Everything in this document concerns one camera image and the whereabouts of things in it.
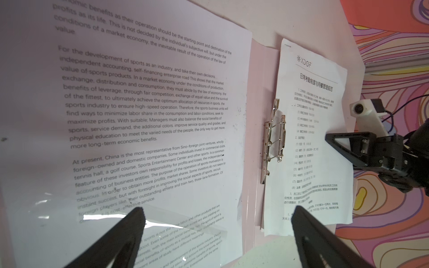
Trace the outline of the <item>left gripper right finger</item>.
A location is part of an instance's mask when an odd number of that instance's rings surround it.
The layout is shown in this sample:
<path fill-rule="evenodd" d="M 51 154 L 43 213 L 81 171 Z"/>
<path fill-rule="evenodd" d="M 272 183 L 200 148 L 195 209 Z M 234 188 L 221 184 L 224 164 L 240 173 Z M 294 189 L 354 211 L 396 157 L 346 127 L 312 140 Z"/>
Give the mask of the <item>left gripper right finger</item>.
<path fill-rule="evenodd" d="M 296 206 L 291 223 L 304 268 L 372 267 L 302 206 Z"/>

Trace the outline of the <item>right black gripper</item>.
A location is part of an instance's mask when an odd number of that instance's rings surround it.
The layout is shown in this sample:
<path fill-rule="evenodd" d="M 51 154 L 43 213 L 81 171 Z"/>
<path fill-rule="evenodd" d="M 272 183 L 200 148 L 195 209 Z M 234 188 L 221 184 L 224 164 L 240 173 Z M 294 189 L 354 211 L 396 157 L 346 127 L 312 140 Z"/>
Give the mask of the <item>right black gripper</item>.
<path fill-rule="evenodd" d="M 429 195 L 429 122 L 405 136 L 376 137 L 372 132 L 327 134 L 325 141 L 353 164 L 355 170 L 408 193 L 422 188 Z"/>

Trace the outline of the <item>printed paper sheet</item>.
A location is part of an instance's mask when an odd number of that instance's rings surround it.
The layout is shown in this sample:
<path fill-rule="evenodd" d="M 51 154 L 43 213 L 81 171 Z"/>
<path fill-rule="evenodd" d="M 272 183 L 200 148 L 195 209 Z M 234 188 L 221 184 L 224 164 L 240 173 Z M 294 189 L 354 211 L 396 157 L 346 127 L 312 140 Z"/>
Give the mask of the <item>printed paper sheet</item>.
<path fill-rule="evenodd" d="M 346 78 L 347 70 L 333 61 L 282 41 L 275 97 L 286 116 L 286 143 L 282 161 L 268 167 L 265 235 L 291 236 L 298 205 L 325 225 L 352 222 L 353 167 L 325 141 L 344 132 Z"/>
<path fill-rule="evenodd" d="M 242 256 L 252 34 L 188 1 L 1 2 L 1 266 L 144 209 L 137 268 Z"/>

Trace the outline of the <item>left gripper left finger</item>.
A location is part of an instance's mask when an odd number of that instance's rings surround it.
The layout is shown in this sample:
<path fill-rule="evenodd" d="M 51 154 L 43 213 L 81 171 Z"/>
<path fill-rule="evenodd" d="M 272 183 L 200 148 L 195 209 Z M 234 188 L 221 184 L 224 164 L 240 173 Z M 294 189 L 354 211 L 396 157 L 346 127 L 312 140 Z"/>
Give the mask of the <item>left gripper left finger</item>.
<path fill-rule="evenodd" d="M 134 208 L 84 253 L 70 262 L 68 268 L 134 267 L 145 228 L 145 214 Z"/>

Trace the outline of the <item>pink folder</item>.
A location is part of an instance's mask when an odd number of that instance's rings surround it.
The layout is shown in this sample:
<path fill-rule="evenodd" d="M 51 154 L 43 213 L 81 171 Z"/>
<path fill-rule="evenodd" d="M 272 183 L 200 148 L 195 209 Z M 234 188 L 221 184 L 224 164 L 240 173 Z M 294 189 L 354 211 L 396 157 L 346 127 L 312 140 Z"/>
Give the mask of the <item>pink folder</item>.
<path fill-rule="evenodd" d="M 362 90 L 365 66 L 355 44 L 315 48 L 301 47 L 331 60 L 347 70 L 347 84 L 343 98 L 344 131 L 353 131 L 355 118 L 350 115 L 350 104 L 358 101 Z M 275 98 L 280 51 L 252 41 L 250 53 L 247 118 L 245 133 L 244 182 L 242 188 L 241 219 L 243 252 L 263 245 L 274 236 L 261 230 L 263 196 L 261 184 L 264 123 L 269 119 Z"/>

